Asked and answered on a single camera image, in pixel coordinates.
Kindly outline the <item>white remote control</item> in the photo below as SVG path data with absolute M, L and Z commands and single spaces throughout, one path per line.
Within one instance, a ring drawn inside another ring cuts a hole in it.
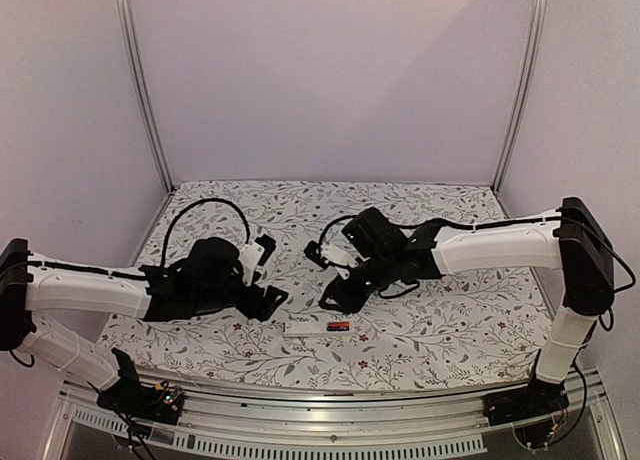
M 351 332 L 328 332 L 328 322 L 310 322 L 310 323 L 298 323 L 287 322 L 283 326 L 284 338 L 315 338 L 334 335 L 346 335 Z

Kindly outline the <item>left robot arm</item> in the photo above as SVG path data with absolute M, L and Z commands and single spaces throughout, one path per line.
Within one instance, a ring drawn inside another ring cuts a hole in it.
M 107 352 L 48 317 L 50 310 L 122 315 L 144 322 L 190 320 L 235 309 L 265 322 L 287 292 L 262 287 L 259 269 L 273 253 L 272 238 L 242 247 L 221 238 L 196 241 L 170 266 L 113 269 L 56 261 L 11 240 L 1 252 L 1 348 L 38 357 L 83 378 L 128 414 L 148 406 L 148 392 L 136 380 L 124 354 Z

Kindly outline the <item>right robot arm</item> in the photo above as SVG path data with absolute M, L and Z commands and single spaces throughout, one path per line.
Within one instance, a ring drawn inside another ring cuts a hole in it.
M 432 219 L 400 226 L 374 207 L 341 220 L 342 234 L 355 255 L 323 238 L 309 242 L 304 250 L 321 269 L 337 271 L 320 300 L 326 310 L 357 313 L 371 295 L 397 282 L 414 289 L 421 281 L 467 271 L 561 270 L 561 307 L 549 339 L 537 354 L 531 383 L 517 395 L 517 407 L 527 416 L 539 415 L 554 402 L 555 386 L 565 380 L 596 322 L 611 309 L 620 291 L 614 270 L 625 263 L 577 197 L 565 198 L 555 210 L 488 224 Z

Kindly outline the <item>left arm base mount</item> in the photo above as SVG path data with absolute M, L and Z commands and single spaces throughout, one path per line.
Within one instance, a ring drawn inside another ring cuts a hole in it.
M 177 425 L 184 405 L 183 389 L 168 381 L 144 386 L 129 355 L 117 348 L 111 352 L 117 360 L 118 380 L 100 390 L 97 405 L 123 417 Z

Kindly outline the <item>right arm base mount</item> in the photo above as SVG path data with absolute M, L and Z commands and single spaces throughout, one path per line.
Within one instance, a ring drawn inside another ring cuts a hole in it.
M 536 450 L 551 444 L 560 423 L 552 415 L 568 406 L 563 382 L 552 384 L 532 377 L 524 387 L 484 396 L 483 416 L 490 426 L 511 425 L 517 442 Z

